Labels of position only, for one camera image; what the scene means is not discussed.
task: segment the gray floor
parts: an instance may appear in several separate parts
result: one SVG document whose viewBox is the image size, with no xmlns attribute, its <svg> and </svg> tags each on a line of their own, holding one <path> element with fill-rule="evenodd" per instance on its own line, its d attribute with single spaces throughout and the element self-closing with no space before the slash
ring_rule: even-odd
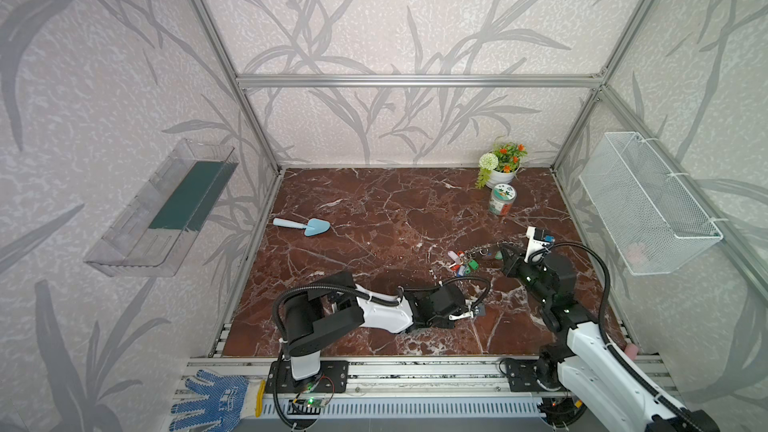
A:
<svg viewBox="0 0 768 432">
<path fill-rule="evenodd" d="M 587 411 L 571 432 L 608 432 L 598 419 Z M 243 420 L 234 432 L 258 430 L 288 431 L 279 420 Z M 344 419 L 321 420 L 310 429 L 312 432 L 552 432 L 552 427 L 539 419 Z"/>
</svg>

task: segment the white pot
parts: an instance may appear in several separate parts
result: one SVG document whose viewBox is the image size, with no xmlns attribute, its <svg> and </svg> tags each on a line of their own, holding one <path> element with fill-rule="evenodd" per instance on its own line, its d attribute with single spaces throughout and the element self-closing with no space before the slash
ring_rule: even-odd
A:
<svg viewBox="0 0 768 432">
<path fill-rule="evenodd" d="M 488 188 L 494 188 L 498 184 L 509 184 L 514 179 L 515 172 L 497 172 L 495 170 L 491 170 L 491 177 L 488 179 L 488 181 L 485 183 L 485 186 Z"/>
</svg>

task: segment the glove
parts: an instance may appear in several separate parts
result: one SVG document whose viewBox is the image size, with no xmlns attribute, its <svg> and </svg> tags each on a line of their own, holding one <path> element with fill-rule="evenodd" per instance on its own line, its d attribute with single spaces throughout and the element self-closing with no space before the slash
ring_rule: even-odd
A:
<svg viewBox="0 0 768 432">
<path fill-rule="evenodd" d="M 259 385 L 241 375 L 222 376 L 198 370 L 186 385 L 205 398 L 174 404 L 170 413 L 179 417 L 170 423 L 170 432 L 208 425 L 196 432 L 231 432 L 241 418 L 254 415 Z"/>
</svg>

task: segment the wall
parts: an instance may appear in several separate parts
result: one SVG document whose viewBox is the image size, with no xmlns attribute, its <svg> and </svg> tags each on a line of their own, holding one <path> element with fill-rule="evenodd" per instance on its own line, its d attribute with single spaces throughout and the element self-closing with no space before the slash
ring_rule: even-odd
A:
<svg viewBox="0 0 768 432">
<path fill-rule="evenodd" d="M 206 0 L 238 73 L 599 72 L 638 0 Z M 551 163 L 583 90 L 250 90 L 285 164 Z"/>
<path fill-rule="evenodd" d="M 766 0 L 661 0 L 611 79 L 763 257 L 766 13 Z M 766 305 L 717 246 L 672 274 L 625 271 L 578 182 L 597 141 L 615 130 L 622 130 L 619 121 L 599 106 L 558 172 L 590 244 L 609 259 L 613 293 L 633 338 L 661 353 L 688 405 L 707 410 L 722 430 L 764 430 Z"/>
<path fill-rule="evenodd" d="M 0 430 L 157 430 L 274 180 L 186 0 L 2 0 Z M 186 137 L 240 165 L 173 278 L 83 256 Z"/>
</svg>

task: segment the tin can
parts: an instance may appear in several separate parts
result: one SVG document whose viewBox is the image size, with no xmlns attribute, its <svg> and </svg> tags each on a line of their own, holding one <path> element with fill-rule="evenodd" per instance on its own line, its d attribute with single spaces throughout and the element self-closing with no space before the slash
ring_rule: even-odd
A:
<svg viewBox="0 0 768 432">
<path fill-rule="evenodd" d="M 517 196 L 518 193 L 514 190 L 514 187 L 509 184 L 498 184 L 491 190 L 488 210 L 496 216 L 506 216 Z"/>
</svg>

